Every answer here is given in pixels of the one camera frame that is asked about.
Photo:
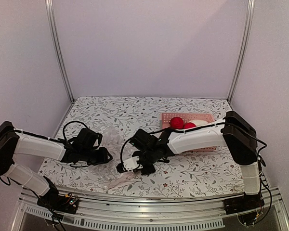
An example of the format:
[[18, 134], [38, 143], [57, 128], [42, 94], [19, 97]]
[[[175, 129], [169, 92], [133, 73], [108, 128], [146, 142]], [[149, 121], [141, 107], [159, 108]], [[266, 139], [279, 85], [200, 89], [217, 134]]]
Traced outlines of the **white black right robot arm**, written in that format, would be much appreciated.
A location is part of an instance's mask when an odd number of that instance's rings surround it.
[[256, 130], [238, 113], [228, 111], [224, 118], [194, 128], [164, 128], [156, 137], [153, 132], [137, 130], [130, 144], [137, 150], [123, 161], [128, 171], [140, 170], [142, 175], [155, 172], [154, 163], [187, 151], [213, 146], [227, 147], [232, 159], [239, 165], [244, 194], [224, 200], [227, 214], [247, 211], [264, 206], [261, 175], [265, 161], [260, 155]]

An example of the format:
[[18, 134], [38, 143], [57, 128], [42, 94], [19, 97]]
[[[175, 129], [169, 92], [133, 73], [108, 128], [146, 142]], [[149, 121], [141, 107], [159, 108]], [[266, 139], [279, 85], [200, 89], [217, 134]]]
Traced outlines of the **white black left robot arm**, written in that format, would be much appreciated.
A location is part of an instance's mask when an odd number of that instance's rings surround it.
[[102, 134], [84, 126], [75, 137], [53, 139], [16, 129], [10, 121], [0, 125], [0, 177], [5, 176], [29, 190], [37, 197], [37, 204], [51, 212], [75, 214], [79, 199], [71, 193], [60, 195], [57, 187], [46, 176], [40, 176], [30, 168], [16, 162], [19, 154], [43, 157], [77, 167], [109, 163], [113, 157], [101, 146]]

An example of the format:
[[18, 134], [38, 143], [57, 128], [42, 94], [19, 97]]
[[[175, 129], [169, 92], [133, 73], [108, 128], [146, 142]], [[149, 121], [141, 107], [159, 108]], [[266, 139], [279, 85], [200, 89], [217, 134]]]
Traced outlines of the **red crinkled fruit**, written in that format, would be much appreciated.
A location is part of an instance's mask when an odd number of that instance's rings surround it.
[[170, 127], [172, 129], [183, 129], [184, 128], [184, 121], [181, 117], [173, 117], [170, 122]]
[[189, 129], [189, 128], [195, 128], [196, 124], [192, 123], [192, 122], [188, 122], [186, 124], [184, 124], [184, 129]]

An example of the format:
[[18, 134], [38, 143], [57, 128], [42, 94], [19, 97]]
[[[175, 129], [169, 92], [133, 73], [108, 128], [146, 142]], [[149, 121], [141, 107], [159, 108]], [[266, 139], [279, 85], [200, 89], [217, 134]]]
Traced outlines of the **red crinkled fruit front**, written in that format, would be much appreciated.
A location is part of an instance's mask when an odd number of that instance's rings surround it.
[[192, 122], [188, 122], [186, 124], [184, 124], [184, 129], [189, 129], [189, 128], [195, 128], [196, 124], [192, 123]]

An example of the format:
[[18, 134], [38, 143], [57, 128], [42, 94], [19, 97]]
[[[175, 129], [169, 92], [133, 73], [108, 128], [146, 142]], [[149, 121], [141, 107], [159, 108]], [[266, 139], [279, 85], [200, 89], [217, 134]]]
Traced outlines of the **clear zip top bag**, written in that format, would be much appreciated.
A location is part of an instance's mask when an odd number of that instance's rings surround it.
[[116, 166], [120, 163], [120, 151], [125, 140], [116, 128], [112, 125], [103, 125], [101, 134], [103, 135], [101, 146], [105, 147], [113, 157], [108, 163], [95, 168], [98, 187], [101, 192], [106, 193], [116, 187], [128, 184], [137, 174], [132, 171], [117, 172]]

